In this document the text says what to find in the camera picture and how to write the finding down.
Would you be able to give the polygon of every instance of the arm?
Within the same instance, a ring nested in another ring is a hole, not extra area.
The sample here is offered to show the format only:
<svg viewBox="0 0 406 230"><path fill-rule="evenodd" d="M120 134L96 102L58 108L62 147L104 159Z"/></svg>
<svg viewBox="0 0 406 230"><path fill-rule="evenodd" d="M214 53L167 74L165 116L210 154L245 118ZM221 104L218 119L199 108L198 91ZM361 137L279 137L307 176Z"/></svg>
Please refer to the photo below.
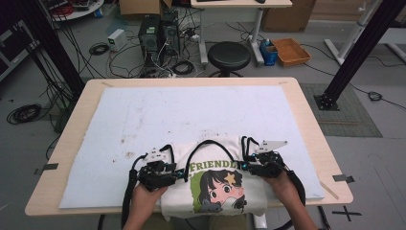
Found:
<svg viewBox="0 0 406 230"><path fill-rule="evenodd" d="M124 230L141 230L144 223L153 212L156 201L167 190L168 187L160 188L154 192L150 192L139 184L132 192L131 207L129 210L128 220L124 226Z"/></svg>
<svg viewBox="0 0 406 230"><path fill-rule="evenodd" d="M298 192L286 172L282 172L278 178L263 177L262 179L271 185L275 195L292 218L296 230L317 229L313 219L311 219L306 208L301 203Z"/></svg>

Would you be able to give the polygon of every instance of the black round stool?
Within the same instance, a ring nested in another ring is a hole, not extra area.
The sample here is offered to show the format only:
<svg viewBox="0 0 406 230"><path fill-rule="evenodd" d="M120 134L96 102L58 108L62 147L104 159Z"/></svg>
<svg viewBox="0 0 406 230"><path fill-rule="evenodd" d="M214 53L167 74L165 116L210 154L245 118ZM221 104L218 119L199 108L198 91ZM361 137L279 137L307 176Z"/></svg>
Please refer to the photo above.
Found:
<svg viewBox="0 0 406 230"><path fill-rule="evenodd" d="M223 41L212 46L207 57L209 62L219 69L210 74L209 78L216 74L219 74L219 77L230 77L230 73L242 77L234 71L240 70L250 63L251 53L239 43Z"/></svg>

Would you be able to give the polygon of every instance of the floor mat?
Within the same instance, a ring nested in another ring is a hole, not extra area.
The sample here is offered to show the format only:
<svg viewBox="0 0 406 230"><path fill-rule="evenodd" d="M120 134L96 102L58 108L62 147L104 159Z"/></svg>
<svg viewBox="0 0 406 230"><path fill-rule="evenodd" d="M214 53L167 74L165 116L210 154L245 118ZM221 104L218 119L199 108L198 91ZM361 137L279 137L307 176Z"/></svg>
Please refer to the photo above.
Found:
<svg viewBox="0 0 406 230"><path fill-rule="evenodd" d="M313 96L322 95L327 84L301 83L300 86L325 136L382 137L350 86L337 101L339 111L325 111L317 107Z"/></svg>

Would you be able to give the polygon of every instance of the white tote bag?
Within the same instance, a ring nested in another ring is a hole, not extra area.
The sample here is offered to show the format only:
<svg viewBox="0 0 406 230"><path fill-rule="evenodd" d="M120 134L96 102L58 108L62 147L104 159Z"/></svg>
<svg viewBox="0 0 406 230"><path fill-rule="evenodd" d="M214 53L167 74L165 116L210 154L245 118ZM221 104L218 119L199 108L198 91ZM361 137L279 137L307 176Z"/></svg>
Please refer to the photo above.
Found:
<svg viewBox="0 0 406 230"><path fill-rule="evenodd" d="M247 144L245 137L172 145L176 170L185 169L187 178L177 180L162 195L164 217L263 215L267 208L263 180L239 169L247 146L249 152L258 148Z"/></svg>

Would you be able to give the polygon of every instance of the cartoon girl print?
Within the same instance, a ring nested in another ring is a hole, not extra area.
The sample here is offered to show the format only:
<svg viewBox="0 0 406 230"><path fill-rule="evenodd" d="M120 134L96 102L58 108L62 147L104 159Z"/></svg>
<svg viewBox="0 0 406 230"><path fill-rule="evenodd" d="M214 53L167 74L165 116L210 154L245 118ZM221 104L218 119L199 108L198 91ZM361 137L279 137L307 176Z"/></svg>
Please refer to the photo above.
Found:
<svg viewBox="0 0 406 230"><path fill-rule="evenodd" d="M204 172L200 179L200 195L198 201L201 204L199 213L218 213L223 211L225 204L232 201L231 207L244 211L245 200L244 188L241 187L242 174L237 171L211 171Z"/></svg>

